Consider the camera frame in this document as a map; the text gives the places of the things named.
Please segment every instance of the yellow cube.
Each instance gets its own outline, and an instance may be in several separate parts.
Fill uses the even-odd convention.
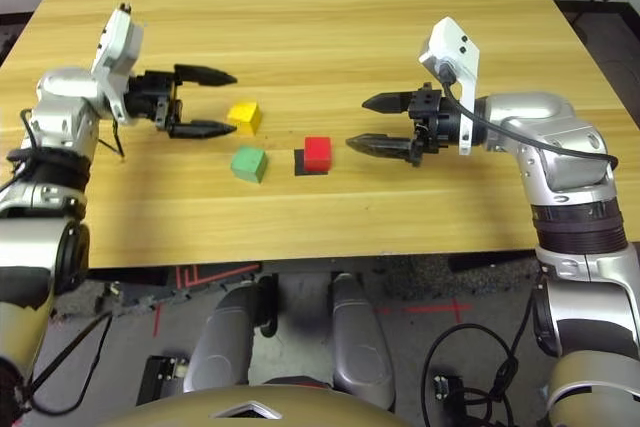
[[[262,114],[257,102],[238,102],[231,107],[227,121],[238,128],[243,135],[256,135]]]

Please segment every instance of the wooden table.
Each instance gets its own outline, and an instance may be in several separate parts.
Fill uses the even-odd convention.
[[[625,225],[640,239],[640,135],[552,0],[44,0],[0,69],[2,152],[22,138],[18,111],[35,104],[39,77],[89,67],[121,1],[146,24],[137,71],[193,63],[239,78],[183,88],[187,117],[223,120],[233,102],[257,99],[264,119],[254,138],[169,140],[144,121],[121,129],[126,161],[99,148],[92,167],[92,267],[532,247],[510,156],[449,149],[413,169],[344,144],[364,132],[410,135],[406,116],[360,105],[433,80],[416,57],[445,15],[480,48],[478,95],[556,92],[597,125],[620,157]],[[308,135],[332,138],[327,176],[294,176],[293,150]],[[241,145],[266,149],[261,185],[231,174]]]

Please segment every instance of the green cube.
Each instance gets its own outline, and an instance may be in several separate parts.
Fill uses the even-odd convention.
[[[267,154],[255,147],[240,147],[231,160],[231,170],[239,179],[259,184],[267,170]]]

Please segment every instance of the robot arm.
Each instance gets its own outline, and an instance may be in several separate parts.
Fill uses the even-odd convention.
[[[207,67],[176,65],[174,72],[133,76],[142,28],[121,5],[103,29],[91,70],[62,68],[38,82],[38,103],[27,118],[20,149],[7,158],[11,180],[0,187],[0,425],[28,406],[33,374],[53,300],[73,290],[88,269],[89,230],[82,223],[85,188],[102,119],[132,124],[139,117],[174,138],[209,138],[235,127],[182,123],[177,87],[236,81]]]
[[[455,99],[450,86],[457,80],[461,100],[470,84],[475,87],[478,54],[452,19],[434,27],[419,60],[442,83],[445,96],[425,84],[415,92],[378,94],[363,104],[381,113],[407,111],[414,122],[413,138],[363,134],[347,144],[414,166],[423,153],[438,153],[463,140],[510,153],[539,241],[535,251],[541,280],[533,292],[536,340],[545,353],[561,357],[550,382],[549,422],[639,424],[637,380],[621,376],[615,381],[611,374],[640,372],[640,265],[618,207],[617,159],[607,154],[595,127],[577,118],[569,102],[557,95],[495,94],[476,100],[473,109],[468,98],[466,103]],[[464,119],[473,120],[471,128]],[[461,148],[460,153],[467,152]],[[579,414],[577,406],[588,414]]]

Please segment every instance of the black cable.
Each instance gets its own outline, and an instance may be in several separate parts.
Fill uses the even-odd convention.
[[[27,114],[30,114],[31,112],[32,112],[31,109],[22,109],[20,111],[20,120],[22,120],[22,123],[24,124],[24,128],[27,131],[27,135],[29,136],[29,142],[31,143],[31,149],[37,150],[37,149],[40,148],[40,146],[38,145],[38,142],[36,141],[36,136],[33,133],[33,130],[31,129],[31,125],[29,125],[29,120],[27,119]],[[5,189],[8,189],[10,186],[12,186],[16,182],[18,182],[20,179],[22,179],[29,172],[31,172],[32,165],[33,165],[32,160],[31,159],[27,159],[24,162],[24,167],[17,174],[16,174],[16,170],[17,170],[18,167],[14,165],[14,168],[13,168],[13,174],[14,175],[13,175],[13,177],[11,179],[9,179],[7,182],[5,182],[4,184],[2,184],[2,186],[0,186],[0,192],[3,192]]]
[[[518,372],[518,359],[516,358],[516,350],[524,334],[524,331],[527,327],[527,323],[529,321],[529,317],[531,315],[531,309],[533,308],[533,296],[529,296],[527,300],[527,306],[524,311],[524,315],[520,322],[520,326],[516,331],[516,335],[514,336],[511,347],[507,345],[507,343],[496,334],[493,330],[485,327],[480,324],[459,324],[451,327],[450,329],[445,330],[442,334],[438,336],[438,338],[433,342],[427,355],[424,360],[424,364],[422,366],[422,374],[420,376],[420,407],[422,409],[422,419],[424,420],[425,427],[431,427],[431,423],[429,422],[429,413],[427,411],[427,375],[429,374],[429,367],[431,365],[431,361],[433,360],[433,356],[438,349],[438,347],[452,334],[456,332],[460,332],[462,330],[479,330],[484,332],[485,334],[492,337],[502,350],[504,350],[507,359],[502,363],[502,365],[498,368],[496,372],[495,379],[493,381],[493,386],[489,392],[485,392],[481,389],[475,389],[473,387],[464,387],[461,389],[453,390],[449,393],[447,399],[452,399],[455,395],[463,395],[465,405],[481,405],[486,404],[486,412],[483,418],[474,417],[470,415],[460,416],[459,420],[464,421],[465,425],[469,426],[481,426],[481,427],[496,427],[496,425],[490,422],[491,416],[493,414],[493,403],[502,403],[504,405],[506,417],[507,417],[507,427],[515,427],[515,420],[513,416],[513,409],[511,408],[511,403],[509,402],[509,398],[507,397],[507,390],[511,385],[516,373]],[[466,399],[464,396],[466,394],[472,394],[478,396],[477,399]]]
[[[75,348],[89,335],[93,330],[102,322],[104,319],[107,319],[107,323],[105,324],[104,330],[102,331],[102,337],[100,337],[100,342],[98,343],[98,350],[96,351],[96,355],[93,358],[93,362],[91,363],[91,367],[89,367],[89,373],[87,374],[87,378],[84,381],[84,385],[82,386],[82,390],[80,391],[80,395],[76,402],[61,410],[53,410],[49,407],[45,407],[40,404],[36,398],[34,397],[35,392],[40,388],[40,386],[51,376],[51,374],[62,364],[62,362],[75,350]],[[87,393],[87,389],[89,388],[89,383],[91,382],[91,378],[93,377],[93,373],[98,366],[98,362],[100,362],[100,354],[102,352],[102,347],[104,346],[104,341],[107,338],[107,333],[111,328],[111,322],[113,321],[113,314],[111,312],[106,312],[96,319],[94,319],[87,327],[84,328],[82,332],[80,332],[75,339],[62,351],[60,352],[53,361],[42,371],[42,373],[38,376],[35,381],[32,381],[25,387],[24,397],[31,404],[31,408],[36,412],[47,415],[49,417],[59,417],[62,415],[67,415],[82,404],[84,400],[84,396]]]
[[[500,135],[504,135],[505,137],[515,140],[516,142],[521,142],[523,144],[529,145],[530,147],[534,147],[536,149],[547,150],[549,152],[553,152],[554,154],[558,154],[558,155],[568,155],[571,157],[579,157],[581,159],[602,160],[605,162],[609,162],[611,164],[611,170],[615,170],[615,168],[618,166],[618,158],[613,155],[597,154],[594,152],[583,152],[581,150],[565,149],[563,147],[558,147],[556,145],[540,142],[538,140],[527,137],[526,135],[521,135],[516,132],[507,130],[504,127],[501,127],[499,125],[492,124],[491,122],[486,120],[484,117],[474,114],[473,112],[466,109],[458,101],[458,99],[456,99],[456,97],[453,95],[453,92],[451,92],[451,84],[449,82],[442,83],[442,89],[444,90],[444,93],[447,99],[451,101],[453,107],[458,112],[460,112],[460,114],[473,120],[474,122],[477,122],[478,124],[486,127],[487,129],[493,130],[494,132],[497,132]]]
[[[115,119],[113,119],[112,128],[113,128],[113,138],[116,141],[117,148],[109,144],[108,142],[105,142],[102,139],[98,139],[98,142],[100,142],[102,145],[104,145],[107,149],[109,149],[114,154],[117,154],[124,159],[124,150],[122,149],[122,144],[120,143],[120,136],[118,135],[118,121]]]
[[[113,139],[116,141],[116,146],[118,147],[118,153],[120,154],[120,157],[124,159],[124,150],[122,150],[122,144],[120,143],[120,136],[118,135],[118,121],[116,119],[113,119],[112,130]]]

